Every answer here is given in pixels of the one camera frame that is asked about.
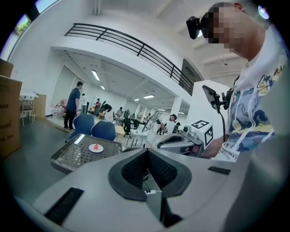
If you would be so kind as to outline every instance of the blue chair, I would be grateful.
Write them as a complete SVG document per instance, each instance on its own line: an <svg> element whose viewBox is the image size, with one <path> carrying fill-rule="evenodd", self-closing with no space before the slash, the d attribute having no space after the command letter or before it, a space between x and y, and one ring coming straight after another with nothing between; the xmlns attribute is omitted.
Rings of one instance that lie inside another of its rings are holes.
<svg viewBox="0 0 290 232"><path fill-rule="evenodd" d="M80 114L73 120L75 131L64 138L65 142L70 141L77 134L91 135L91 128L94 126L94 116L89 114Z"/></svg>
<svg viewBox="0 0 290 232"><path fill-rule="evenodd" d="M99 121L91 129L92 136L113 141L116 138L116 130L113 123L108 121Z"/></svg>

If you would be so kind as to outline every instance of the perforated metal plate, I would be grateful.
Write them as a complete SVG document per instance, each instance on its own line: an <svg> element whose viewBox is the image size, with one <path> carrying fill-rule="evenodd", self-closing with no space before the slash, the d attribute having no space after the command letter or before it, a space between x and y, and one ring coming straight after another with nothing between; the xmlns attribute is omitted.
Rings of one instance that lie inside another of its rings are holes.
<svg viewBox="0 0 290 232"><path fill-rule="evenodd" d="M90 151L89 145L95 143L103 146L104 150L100 153ZM67 173L67 171L62 170L62 168L74 171L86 163L114 156L119 153L121 153L120 143L85 136L77 145L74 143L69 147L65 145L63 149L52 156L51 161L54 163L54 168Z"/></svg>

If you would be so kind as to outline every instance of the white plate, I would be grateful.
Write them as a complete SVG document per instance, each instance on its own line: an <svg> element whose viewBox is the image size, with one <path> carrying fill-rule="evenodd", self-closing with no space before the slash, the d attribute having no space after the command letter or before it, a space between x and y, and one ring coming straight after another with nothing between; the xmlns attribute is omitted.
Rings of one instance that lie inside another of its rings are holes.
<svg viewBox="0 0 290 232"><path fill-rule="evenodd" d="M92 151L92 152L96 152L96 153L102 152L104 150L103 146L101 146L99 144L98 144L98 149L94 149L95 145L96 144L89 145L89 150Z"/></svg>

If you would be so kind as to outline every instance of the black office chair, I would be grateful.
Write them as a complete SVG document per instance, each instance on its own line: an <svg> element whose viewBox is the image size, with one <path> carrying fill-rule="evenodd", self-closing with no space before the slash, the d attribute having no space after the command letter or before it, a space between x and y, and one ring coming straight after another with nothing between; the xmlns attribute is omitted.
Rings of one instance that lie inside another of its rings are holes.
<svg viewBox="0 0 290 232"><path fill-rule="evenodd" d="M124 137L126 135L128 135L130 137L130 139L132 139L132 136L130 134L130 130L131 130L131 119L130 118L124 119L124 124L125 124L125 126L124 126L124 132L125 132Z"/></svg>

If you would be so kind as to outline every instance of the cardboard box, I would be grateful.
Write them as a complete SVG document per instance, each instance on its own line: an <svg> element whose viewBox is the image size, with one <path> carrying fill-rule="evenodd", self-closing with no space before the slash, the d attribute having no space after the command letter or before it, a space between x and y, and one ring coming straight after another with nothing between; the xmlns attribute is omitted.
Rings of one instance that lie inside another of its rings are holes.
<svg viewBox="0 0 290 232"><path fill-rule="evenodd" d="M8 61L0 59L0 75L4 77L11 77L13 64Z"/></svg>
<svg viewBox="0 0 290 232"><path fill-rule="evenodd" d="M0 159L21 147L18 108L22 82L0 76Z"/></svg>
<svg viewBox="0 0 290 232"><path fill-rule="evenodd" d="M38 94L35 99L35 117L45 118L46 95Z"/></svg>

